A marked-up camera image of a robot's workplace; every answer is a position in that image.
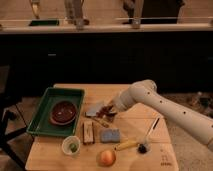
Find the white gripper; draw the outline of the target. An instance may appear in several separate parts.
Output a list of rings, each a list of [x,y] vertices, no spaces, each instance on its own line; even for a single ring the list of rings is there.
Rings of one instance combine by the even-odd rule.
[[[120,93],[118,93],[115,98],[112,100],[113,106],[117,109],[118,112],[127,111],[132,107],[132,97],[130,93],[125,90]],[[112,116],[116,114],[116,111],[114,110],[112,105],[103,106],[99,112],[98,116],[103,117],[106,116]]]

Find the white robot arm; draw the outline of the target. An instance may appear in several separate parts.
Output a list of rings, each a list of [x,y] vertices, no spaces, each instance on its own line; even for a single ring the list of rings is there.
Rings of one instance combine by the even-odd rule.
[[[159,95],[157,85],[153,80],[131,84],[102,107],[99,114],[110,116],[112,113],[127,111],[138,103],[158,111],[213,151],[213,119]]]

